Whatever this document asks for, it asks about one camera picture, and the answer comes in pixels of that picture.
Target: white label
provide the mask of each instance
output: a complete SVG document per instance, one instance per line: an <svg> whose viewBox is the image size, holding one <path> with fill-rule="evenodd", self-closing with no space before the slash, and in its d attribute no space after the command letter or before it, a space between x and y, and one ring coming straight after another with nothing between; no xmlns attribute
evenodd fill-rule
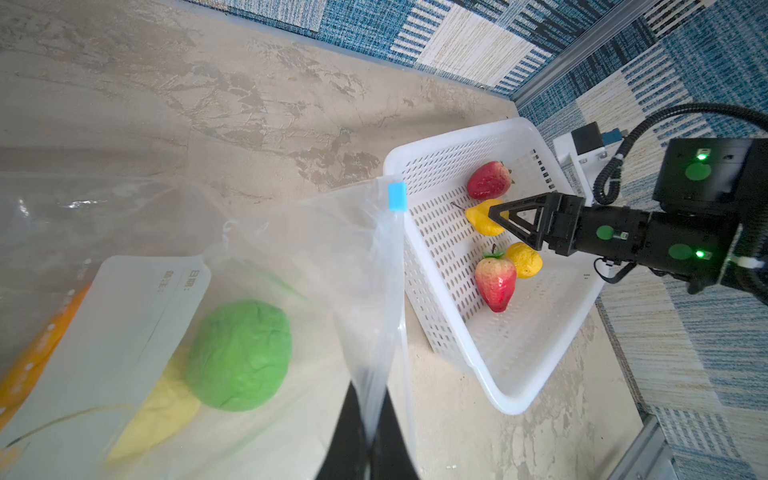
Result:
<svg viewBox="0 0 768 480"><path fill-rule="evenodd" d="M93 478L160 378L210 282L202 257L107 259L16 415L3 478Z"/></svg>

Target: basket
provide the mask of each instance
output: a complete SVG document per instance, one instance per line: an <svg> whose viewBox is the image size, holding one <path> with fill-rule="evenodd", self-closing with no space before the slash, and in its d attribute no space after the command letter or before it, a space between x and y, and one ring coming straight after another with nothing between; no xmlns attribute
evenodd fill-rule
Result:
<svg viewBox="0 0 768 480"><path fill-rule="evenodd" d="M464 215L479 203L467 195L469 177L489 161L511 170L514 184L504 201L549 191L572 194L544 139L524 118L397 147L384 161L384 174L402 175L408 185L406 293L432 349L474 371L493 405L517 415L568 349L603 280L594 272L594 255L561 257L545 247L544 268L518 280L506 311L493 313L485 305L475 266L493 243L506 248L519 241L509 232L484 237Z"/></svg>

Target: green circle sticker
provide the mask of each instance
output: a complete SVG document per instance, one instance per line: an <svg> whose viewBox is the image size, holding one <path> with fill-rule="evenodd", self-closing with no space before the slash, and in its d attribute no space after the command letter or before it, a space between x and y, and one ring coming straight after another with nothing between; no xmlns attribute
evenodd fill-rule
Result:
<svg viewBox="0 0 768 480"><path fill-rule="evenodd" d="M707 164L690 164L688 165L688 168L685 169L685 176L688 177L689 180L693 180L694 182L697 182L699 180L704 180L705 178L709 177L712 174L712 167L710 167Z"/></svg>
<svg viewBox="0 0 768 480"><path fill-rule="evenodd" d="M688 260L694 255L694 249L685 243L675 243L667 252L675 260Z"/></svg>
<svg viewBox="0 0 768 480"><path fill-rule="evenodd" d="M610 225L602 225L598 228L597 235L600 240L610 240L614 237L614 228Z"/></svg>

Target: strawberry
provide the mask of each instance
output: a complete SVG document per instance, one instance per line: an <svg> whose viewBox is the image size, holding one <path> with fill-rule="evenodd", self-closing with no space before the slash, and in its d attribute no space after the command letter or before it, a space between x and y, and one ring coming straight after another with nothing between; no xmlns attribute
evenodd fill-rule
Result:
<svg viewBox="0 0 768 480"><path fill-rule="evenodd" d="M517 280L515 264L504 258L504 250L497 252L496 245L475 268L475 283L478 284L480 296L496 313L507 309Z"/></svg>
<svg viewBox="0 0 768 480"><path fill-rule="evenodd" d="M512 176L501 162L488 162L475 170L467 183L467 193L475 200L489 200L507 193Z"/></svg>

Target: green fruit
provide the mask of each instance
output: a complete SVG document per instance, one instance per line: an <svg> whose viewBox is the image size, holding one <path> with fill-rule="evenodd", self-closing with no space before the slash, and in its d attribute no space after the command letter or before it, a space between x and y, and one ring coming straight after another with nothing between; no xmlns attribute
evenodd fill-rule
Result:
<svg viewBox="0 0 768 480"><path fill-rule="evenodd" d="M202 403L228 412L271 399L288 373L293 347L286 314L249 300L222 306L200 325L187 383Z"/></svg>

